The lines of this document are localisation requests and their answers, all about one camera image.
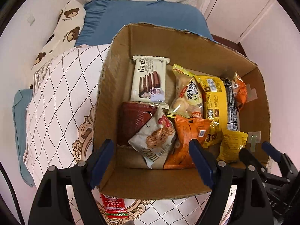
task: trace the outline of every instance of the light switch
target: light switch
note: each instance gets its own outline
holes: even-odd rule
[[[34,18],[34,16],[31,14],[31,15],[29,16],[29,18],[27,19],[27,22],[29,23],[30,26],[32,26],[32,24],[34,23],[34,21],[35,21],[35,18]]]

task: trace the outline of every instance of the white label sticker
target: white label sticker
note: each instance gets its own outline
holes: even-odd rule
[[[211,92],[217,92],[218,91],[217,87],[216,87],[216,84],[212,79],[206,79],[206,81],[208,83],[208,86],[210,87]]]
[[[204,137],[206,130],[200,130],[198,137]]]

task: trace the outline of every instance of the snack package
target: snack package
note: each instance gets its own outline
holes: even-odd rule
[[[166,65],[169,58],[133,56],[135,63],[130,101],[154,102],[169,108],[165,101]]]
[[[227,129],[238,131],[238,116],[236,112],[236,102],[232,91],[232,83],[228,79],[223,82],[227,98]]]
[[[176,97],[169,108],[168,117],[174,118],[179,114],[186,118],[202,118],[202,94],[194,74],[177,64],[172,69],[176,76]]]
[[[158,104],[123,102],[119,110],[117,144],[130,146],[128,141],[154,116]]]
[[[238,161],[239,152],[245,148],[247,138],[248,134],[244,132],[223,129],[223,140],[217,160],[226,163]]]
[[[152,168],[159,157],[168,155],[174,136],[173,124],[159,106],[154,116],[128,142],[144,157],[147,166]]]
[[[235,72],[232,80],[232,91],[236,101],[236,107],[241,110],[247,101],[246,84],[240,76]]]
[[[194,76],[204,93],[204,116],[212,123],[203,144],[203,148],[220,143],[222,129],[227,129],[227,100],[223,81],[218,77],[206,75]]]
[[[178,139],[172,153],[169,154],[164,169],[194,168],[195,165],[189,154],[188,146],[192,139],[197,139],[202,145],[207,137],[211,120],[203,118],[184,118],[175,116],[175,126]]]

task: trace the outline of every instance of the woman printed on package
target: woman printed on package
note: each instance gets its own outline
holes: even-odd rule
[[[151,88],[149,93],[141,91],[139,93],[140,98],[149,98],[152,102],[164,102],[165,93],[161,88]]]

